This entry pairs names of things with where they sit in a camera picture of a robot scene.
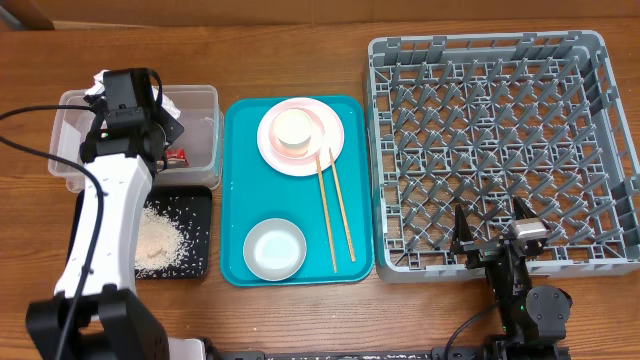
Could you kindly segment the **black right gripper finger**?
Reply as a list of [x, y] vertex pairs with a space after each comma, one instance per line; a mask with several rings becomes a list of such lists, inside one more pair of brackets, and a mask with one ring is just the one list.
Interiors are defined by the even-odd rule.
[[529, 220], [538, 218], [538, 215], [527, 205], [523, 198], [514, 196], [512, 199], [512, 204], [516, 220]]
[[474, 242], [473, 233], [460, 204], [455, 207], [455, 224], [452, 242], [457, 245], [467, 245]]

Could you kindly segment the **red sauce packet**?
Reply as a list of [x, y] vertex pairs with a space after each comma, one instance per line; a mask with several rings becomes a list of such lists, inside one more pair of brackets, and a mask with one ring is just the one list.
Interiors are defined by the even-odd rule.
[[189, 167], [189, 161], [184, 149], [175, 150], [168, 149], [165, 151], [168, 168], [186, 168]]

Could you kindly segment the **white napkin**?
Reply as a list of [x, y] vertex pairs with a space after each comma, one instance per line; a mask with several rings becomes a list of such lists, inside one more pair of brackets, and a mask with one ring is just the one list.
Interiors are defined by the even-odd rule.
[[[101, 70], [99, 73], [93, 76], [94, 85], [85, 91], [86, 95], [99, 95], [105, 90], [104, 86], [104, 74], [107, 70]], [[181, 111], [175, 106], [174, 102], [165, 94], [162, 95], [162, 108], [166, 110], [172, 117], [178, 119], [181, 115]]]

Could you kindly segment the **white rice pile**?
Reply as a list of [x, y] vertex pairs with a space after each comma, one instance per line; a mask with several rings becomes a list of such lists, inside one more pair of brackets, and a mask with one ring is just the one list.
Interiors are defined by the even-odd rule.
[[191, 278], [203, 273], [203, 260], [197, 254], [201, 227], [189, 208], [183, 210], [177, 197], [145, 202], [135, 255], [137, 279]]

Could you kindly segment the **grey white bowl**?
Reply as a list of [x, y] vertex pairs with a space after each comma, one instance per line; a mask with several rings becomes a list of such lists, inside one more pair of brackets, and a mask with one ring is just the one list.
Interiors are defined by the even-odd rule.
[[303, 232], [294, 223], [271, 218], [256, 224], [245, 237], [243, 259], [261, 280], [278, 282], [296, 274], [307, 254]]

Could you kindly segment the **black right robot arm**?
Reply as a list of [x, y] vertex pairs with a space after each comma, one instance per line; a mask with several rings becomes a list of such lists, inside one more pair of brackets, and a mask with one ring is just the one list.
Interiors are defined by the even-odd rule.
[[468, 270], [482, 269], [494, 293], [495, 304], [463, 323], [449, 338], [443, 356], [448, 359], [453, 342], [468, 326], [497, 310], [504, 333], [487, 337], [475, 351], [476, 359], [568, 359], [569, 350], [557, 343], [566, 337], [566, 323], [573, 305], [564, 290], [535, 286], [526, 264], [543, 253], [551, 232], [549, 225], [516, 196], [512, 199], [515, 219], [509, 231], [498, 238], [477, 243], [460, 205], [450, 250], [466, 256]]

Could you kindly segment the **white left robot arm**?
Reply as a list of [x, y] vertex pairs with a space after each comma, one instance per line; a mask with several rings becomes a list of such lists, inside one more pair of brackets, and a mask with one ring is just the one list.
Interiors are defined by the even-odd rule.
[[97, 113], [81, 147], [85, 190], [65, 270], [53, 298], [27, 310], [42, 358], [214, 358], [202, 339], [169, 337], [135, 293], [143, 205], [157, 161], [182, 131], [162, 108]]

